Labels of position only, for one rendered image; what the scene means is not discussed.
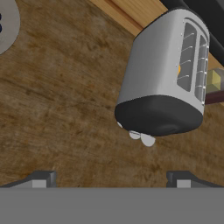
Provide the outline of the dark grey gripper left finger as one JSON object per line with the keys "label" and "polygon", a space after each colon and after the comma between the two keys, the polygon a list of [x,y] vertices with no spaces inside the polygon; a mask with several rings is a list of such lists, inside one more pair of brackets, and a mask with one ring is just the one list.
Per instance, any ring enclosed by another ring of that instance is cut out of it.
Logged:
{"label": "dark grey gripper left finger", "polygon": [[0,188],[51,188],[56,187],[56,171],[34,171],[26,178],[0,185]]}

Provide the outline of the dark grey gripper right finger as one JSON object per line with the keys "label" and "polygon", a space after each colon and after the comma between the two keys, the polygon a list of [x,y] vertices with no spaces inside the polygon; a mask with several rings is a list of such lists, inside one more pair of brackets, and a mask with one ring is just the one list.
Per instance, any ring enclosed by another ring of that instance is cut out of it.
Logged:
{"label": "dark grey gripper right finger", "polygon": [[171,188],[219,187],[212,182],[197,178],[190,171],[168,171],[166,178],[166,186]]}

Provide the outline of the white toaster lever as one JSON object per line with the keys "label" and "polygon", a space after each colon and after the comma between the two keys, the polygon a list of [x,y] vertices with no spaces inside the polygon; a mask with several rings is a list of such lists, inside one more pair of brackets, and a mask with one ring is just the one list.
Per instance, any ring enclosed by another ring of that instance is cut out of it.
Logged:
{"label": "white toaster lever", "polygon": [[156,139],[153,136],[149,136],[143,133],[138,133],[135,131],[130,131],[129,136],[134,140],[140,139],[142,143],[147,147],[151,147],[156,142]]}

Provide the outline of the silver and black toaster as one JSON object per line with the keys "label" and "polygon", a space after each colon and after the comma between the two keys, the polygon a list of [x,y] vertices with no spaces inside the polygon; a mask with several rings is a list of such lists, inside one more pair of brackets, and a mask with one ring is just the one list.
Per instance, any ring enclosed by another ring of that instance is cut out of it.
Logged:
{"label": "silver and black toaster", "polygon": [[153,137],[197,129],[205,108],[209,44],[205,22],[185,7],[143,28],[133,41],[115,105],[118,125]]}

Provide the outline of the grey round plate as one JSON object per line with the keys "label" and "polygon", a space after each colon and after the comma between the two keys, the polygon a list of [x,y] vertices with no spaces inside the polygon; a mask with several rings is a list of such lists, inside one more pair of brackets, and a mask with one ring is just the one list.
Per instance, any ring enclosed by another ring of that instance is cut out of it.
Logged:
{"label": "grey round plate", "polygon": [[0,0],[0,55],[16,41],[20,29],[20,14],[16,0]]}

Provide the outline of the yellow and brown bottle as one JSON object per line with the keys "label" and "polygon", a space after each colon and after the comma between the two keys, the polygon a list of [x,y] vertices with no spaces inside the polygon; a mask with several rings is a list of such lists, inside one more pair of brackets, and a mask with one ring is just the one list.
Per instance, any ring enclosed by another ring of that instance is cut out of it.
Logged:
{"label": "yellow and brown bottle", "polygon": [[224,68],[215,68],[207,72],[206,104],[224,103]]}

